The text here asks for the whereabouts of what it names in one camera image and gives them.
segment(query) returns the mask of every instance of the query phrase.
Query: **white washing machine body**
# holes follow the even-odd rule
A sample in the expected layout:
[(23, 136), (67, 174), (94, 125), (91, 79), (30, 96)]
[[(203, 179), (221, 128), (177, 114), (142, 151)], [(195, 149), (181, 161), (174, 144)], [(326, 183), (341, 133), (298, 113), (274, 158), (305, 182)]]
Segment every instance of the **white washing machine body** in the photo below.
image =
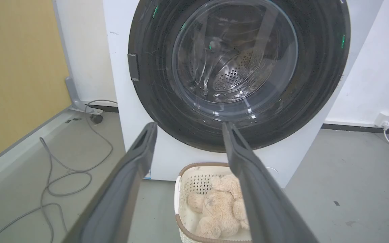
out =
[[(104, 0), (103, 2), (119, 114), (125, 148), (128, 149), (145, 124), (154, 121), (139, 99), (138, 92), (141, 90), (136, 91), (134, 86), (134, 82), (143, 82), (142, 75), (139, 81), (133, 81), (129, 71), (129, 37), (139, 1)], [(348, 2), (352, 20), (352, 41), (346, 68), (344, 68), (335, 91), (332, 92), (329, 100), (320, 111), (300, 129), (284, 139), (255, 150), (255, 154), (266, 167), (270, 168), (269, 171), (281, 187), (284, 188), (290, 181), (321, 129), (358, 56), (381, 3), (382, 0), (352, 0)], [(189, 144), (189, 141), (181, 142), (172, 137), (159, 126), (153, 163), (148, 177), (153, 180), (172, 181), (176, 179), (180, 170), (188, 164), (227, 161), (225, 153), (211, 152)]]

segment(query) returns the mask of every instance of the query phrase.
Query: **green indicator light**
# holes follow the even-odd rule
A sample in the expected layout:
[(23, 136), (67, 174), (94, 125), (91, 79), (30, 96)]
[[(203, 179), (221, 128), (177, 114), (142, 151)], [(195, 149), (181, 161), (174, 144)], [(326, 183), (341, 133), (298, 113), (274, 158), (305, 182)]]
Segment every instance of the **green indicator light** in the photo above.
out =
[(153, 19), (156, 16), (158, 10), (159, 10), (159, 6), (157, 5), (156, 10), (154, 10)]
[(341, 40), (341, 48), (343, 49), (344, 46), (344, 34), (343, 34), (343, 39)]

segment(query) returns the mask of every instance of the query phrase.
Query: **gray floor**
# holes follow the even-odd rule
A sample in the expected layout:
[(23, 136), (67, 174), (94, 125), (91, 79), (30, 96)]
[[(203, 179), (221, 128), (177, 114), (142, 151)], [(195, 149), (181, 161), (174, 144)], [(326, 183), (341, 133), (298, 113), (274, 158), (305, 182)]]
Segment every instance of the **gray floor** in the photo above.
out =
[[(85, 168), (107, 151), (83, 120), (65, 126), (49, 142), (60, 160)], [(93, 182), (84, 191), (68, 197), (45, 197), (45, 202), (61, 204), (68, 227), (124, 154), (117, 114), (105, 114), (104, 123), (95, 127), (114, 144), (114, 154), (92, 171)], [(31, 151), (21, 159), (25, 160), (23, 165), (0, 182), (0, 228), (38, 206), (45, 185), (49, 169), (45, 151)], [(65, 172), (57, 166), (53, 178)], [(84, 181), (81, 175), (67, 178), (53, 189), (71, 191)], [(181, 242), (173, 211), (173, 189), (172, 182), (142, 182), (130, 243)], [(285, 192), (320, 242), (389, 242), (389, 145), (381, 134), (321, 130)], [(54, 242), (60, 242), (63, 230), (56, 208), (46, 210), (55, 228)], [(4, 231), (0, 242), (48, 242), (49, 235), (42, 215), (36, 212)]]

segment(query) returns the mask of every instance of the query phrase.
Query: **laundry basket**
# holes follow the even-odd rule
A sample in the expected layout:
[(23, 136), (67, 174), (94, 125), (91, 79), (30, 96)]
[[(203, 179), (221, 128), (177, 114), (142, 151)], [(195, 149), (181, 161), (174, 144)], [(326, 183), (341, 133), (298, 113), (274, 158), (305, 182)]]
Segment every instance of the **laundry basket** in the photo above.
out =
[(190, 192), (206, 194), (212, 188), (210, 179), (231, 174), (227, 163), (196, 163), (186, 166), (179, 173), (175, 183), (175, 217), (183, 243), (251, 243), (250, 231), (240, 229), (237, 234), (215, 240), (193, 234), (201, 214), (192, 211), (187, 205)]

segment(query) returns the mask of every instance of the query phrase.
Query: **metal bracket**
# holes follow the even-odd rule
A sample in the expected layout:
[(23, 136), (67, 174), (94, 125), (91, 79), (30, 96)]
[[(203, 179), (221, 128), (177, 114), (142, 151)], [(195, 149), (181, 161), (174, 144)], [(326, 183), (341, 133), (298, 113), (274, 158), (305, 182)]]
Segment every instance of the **metal bracket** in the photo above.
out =
[(86, 108), (87, 114), (100, 115), (103, 113), (103, 110), (87, 107), (84, 103), (80, 101), (72, 77), (65, 78), (65, 85), (67, 86), (68, 94), (70, 95), (70, 99), (71, 99), (71, 107), (69, 107), (70, 110), (85, 112), (85, 108)]

